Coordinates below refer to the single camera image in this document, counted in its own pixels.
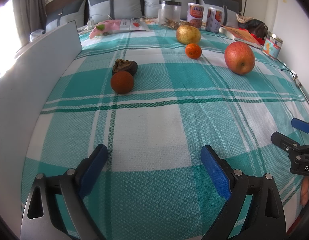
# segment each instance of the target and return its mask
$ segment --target clear plastic jar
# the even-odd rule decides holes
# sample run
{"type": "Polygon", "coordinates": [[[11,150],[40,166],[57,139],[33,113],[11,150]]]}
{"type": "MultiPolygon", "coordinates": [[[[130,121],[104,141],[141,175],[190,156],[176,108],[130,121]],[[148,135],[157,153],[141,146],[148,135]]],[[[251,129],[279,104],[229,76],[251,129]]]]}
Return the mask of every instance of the clear plastic jar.
{"type": "Polygon", "coordinates": [[[159,1],[158,25],[168,29],[178,29],[180,13],[180,2],[159,1]]]}

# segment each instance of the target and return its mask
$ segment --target can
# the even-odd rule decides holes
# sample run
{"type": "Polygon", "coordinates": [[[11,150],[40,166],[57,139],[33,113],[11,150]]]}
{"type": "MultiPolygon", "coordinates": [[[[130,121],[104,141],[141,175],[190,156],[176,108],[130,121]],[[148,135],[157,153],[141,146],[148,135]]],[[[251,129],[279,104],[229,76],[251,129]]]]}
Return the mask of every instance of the can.
{"type": "Polygon", "coordinates": [[[268,31],[268,35],[262,48],[262,52],[269,57],[272,57],[273,59],[277,59],[282,47],[282,43],[283,41],[281,38],[279,38],[271,31],[268,31]]]}
{"type": "Polygon", "coordinates": [[[206,31],[218,33],[221,25],[222,11],[213,7],[208,8],[206,31]]]}
{"type": "Polygon", "coordinates": [[[204,15],[204,7],[196,3],[188,3],[187,22],[191,26],[201,30],[202,17],[204,15]]]}

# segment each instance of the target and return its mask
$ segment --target sunlight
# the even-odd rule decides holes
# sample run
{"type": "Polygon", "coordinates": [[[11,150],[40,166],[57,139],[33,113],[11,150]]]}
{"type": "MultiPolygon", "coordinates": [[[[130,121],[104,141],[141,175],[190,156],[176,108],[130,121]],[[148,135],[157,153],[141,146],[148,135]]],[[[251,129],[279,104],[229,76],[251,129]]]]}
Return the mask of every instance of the sunlight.
{"type": "Polygon", "coordinates": [[[0,73],[11,68],[21,43],[16,29],[12,0],[0,7],[0,73]]]}

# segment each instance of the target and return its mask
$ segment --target small orange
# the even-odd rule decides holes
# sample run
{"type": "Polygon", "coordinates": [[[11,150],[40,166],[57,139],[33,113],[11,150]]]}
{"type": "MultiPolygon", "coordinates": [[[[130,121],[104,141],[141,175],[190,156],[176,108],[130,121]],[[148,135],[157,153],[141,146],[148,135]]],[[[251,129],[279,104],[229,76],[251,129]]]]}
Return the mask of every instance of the small orange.
{"type": "Polygon", "coordinates": [[[192,59],[198,59],[201,56],[201,48],[195,43],[190,43],[185,49],[186,55],[192,59]]]}
{"type": "Polygon", "coordinates": [[[110,80],[112,89],[118,94],[129,93],[133,88],[133,76],[127,71],[119,71],[110,80]]]}

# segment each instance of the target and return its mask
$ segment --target curtain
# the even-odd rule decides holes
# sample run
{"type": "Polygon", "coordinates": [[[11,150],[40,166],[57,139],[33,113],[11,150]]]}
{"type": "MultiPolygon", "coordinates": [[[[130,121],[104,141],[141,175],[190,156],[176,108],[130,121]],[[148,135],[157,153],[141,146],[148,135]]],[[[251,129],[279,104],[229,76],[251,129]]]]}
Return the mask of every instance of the curtain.
{"type": "Polygon", "coordinates": [[[21,45],[25,46],[30,41],[31,32],[45,29],[45,2],[44,0],[12,0],[12,4],[21,45]]]}

